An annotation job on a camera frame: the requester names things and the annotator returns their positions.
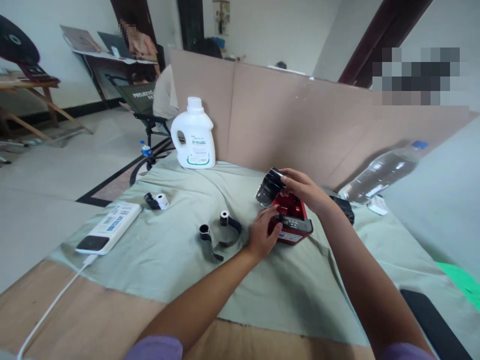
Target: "white roll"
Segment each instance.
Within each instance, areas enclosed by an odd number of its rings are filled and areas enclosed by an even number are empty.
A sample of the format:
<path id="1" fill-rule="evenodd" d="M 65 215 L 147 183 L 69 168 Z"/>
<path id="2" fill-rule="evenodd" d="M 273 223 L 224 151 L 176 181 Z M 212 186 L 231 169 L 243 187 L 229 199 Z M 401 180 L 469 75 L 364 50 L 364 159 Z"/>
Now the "white roll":
<path id="1" fill-rule="evenodd" d="M 167 196 L 164 193 L 159 193 L 155 195 L 155 201 L 160 207 L 160 210 L 168 209 L 170 206 L 169 200 L 167 199 Z"/>

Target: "cardboard partition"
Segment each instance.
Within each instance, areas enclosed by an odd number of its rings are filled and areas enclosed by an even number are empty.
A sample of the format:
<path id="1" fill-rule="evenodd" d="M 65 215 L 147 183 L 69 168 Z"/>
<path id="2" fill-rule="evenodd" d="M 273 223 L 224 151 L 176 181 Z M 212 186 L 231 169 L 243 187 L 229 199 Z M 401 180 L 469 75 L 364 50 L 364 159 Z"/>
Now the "cardboard partition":
<path id="1" fill-rule="evenodd" d="M 218 160 L 267 172 L 290 167 L 338 190 L 377 155 L 415 140 L 432 151 L 478 116 L 468 106 L 377 105 L 373 92 L 171 50 L 180 111 L 198 96 Z"/>

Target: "doorway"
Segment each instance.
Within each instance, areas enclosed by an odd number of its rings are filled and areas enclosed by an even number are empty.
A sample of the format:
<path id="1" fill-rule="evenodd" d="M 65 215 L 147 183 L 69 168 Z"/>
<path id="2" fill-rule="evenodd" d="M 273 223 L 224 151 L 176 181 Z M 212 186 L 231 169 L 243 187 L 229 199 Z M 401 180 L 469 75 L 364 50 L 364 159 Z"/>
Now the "doorway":
<path id="1" fill-rule="evenodd" d="M 183 48 L 188 50 L 204 38 L 204 7 L 202 0 L 177 0 Z"/>
<path id="2" fill-rule="evenodd" d="M 338 82 L 370 88 L 374 63 L 392 61 L 382 49 L 398 48 L 432 1 L 383 0 Z"/>
<path id="3" fill-rule="evenodd" d="M 110 2 L 119 24 L 122 16 L 124 17 L 129 15 L 131 18 L 136 20 L 137 23 L 135 25 L 138 31 L 147 34 L 152 39 L 154 44 L 157 43 L 147 0 L 110 0 Z M 128 46 L 128 41 L 125 34 L 123 34 L 123 37 Z"/>

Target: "fan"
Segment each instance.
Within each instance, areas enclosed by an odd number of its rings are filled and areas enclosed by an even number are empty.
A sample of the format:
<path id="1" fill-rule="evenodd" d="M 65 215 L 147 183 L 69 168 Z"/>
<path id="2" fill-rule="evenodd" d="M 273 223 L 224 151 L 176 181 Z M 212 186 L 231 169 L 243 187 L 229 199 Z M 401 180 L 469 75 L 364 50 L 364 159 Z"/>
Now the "fan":
<path id="1" fill-rule="evenodd" d="M 31 81 L 47 82 L 55 79 L 39 66 L 40 54 L 32 40 L 2 15 L 0 15 L 0 57 L 16 63 Z"/>

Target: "wooden easel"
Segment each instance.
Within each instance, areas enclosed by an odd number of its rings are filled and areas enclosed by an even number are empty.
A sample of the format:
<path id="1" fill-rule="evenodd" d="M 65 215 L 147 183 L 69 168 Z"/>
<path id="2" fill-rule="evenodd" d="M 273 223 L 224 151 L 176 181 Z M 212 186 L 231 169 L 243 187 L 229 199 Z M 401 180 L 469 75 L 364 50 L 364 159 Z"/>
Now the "wooden easel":
<path id="1" fill-rule="evenodd" d="M 93 134 L 92 131 L 90 131 L 88 128 L 83 126 L 77 119 L 71 117 L 69 114 L 67 114 L 65 111 L 63 111 L 60 107 L 55 105 L 52 101 L 52 95 L 50 94 L 50 88 L 58 88 L 59 87 L 60 80 L 58 79 L 52 79 L 52 81 L 46 81 L 46 82 L 33 82 L 33 81 L 12 81 L 12 82 L 1 82 L 0 81 L 0 91 L 5 91 L 10 94 L 17 94 L 18 89 L 26 89 L 29 92 L 31 92 L 33 95 L 36 97 L 40 98 L 45 104 L 48 106 L 48 111 L 50 112 L 50 119 L 54 127 L 58 128 L 59 127 L 59 122 L 57 120 L 57 112 L 65 116 L 69 121 L 73 122 L 74 124 L 77 125 L 74 129 L 72 129 L 68 134 L 64 135 L 63 137 L 66 136 L 72 136 L 73 133 L 76 133 L 78 131 L 86 131 L 88 134 Z M 34 88 L 42 88 L 43 89 L 43 94 L 42 95 L 40 92 L 35 90 Z M 38 135 L 40 138 L 42 138 L 45 141 L 48 141 L 49 143 L 53 144 L 56 147 L 61 148 L 62 146 L 57 142 L 58 139 L 52 139 L 42 131 L 38 130 L 34 126 L 30 125 L 29 123 L 23 121 L 21 118 L 18 116 L 12 114 L 11 112 L 8 112 L 6 109 L 0 107 L 0 126 L 5 133 L 7 138 L 10 138 L 11 132 L 9 129 L 9 126 L 7 124 L 7 121 L 11 120 L 16 122 L 17 124 L 20 124 L 24 128 L 30 130 L 32 133 Z"/>

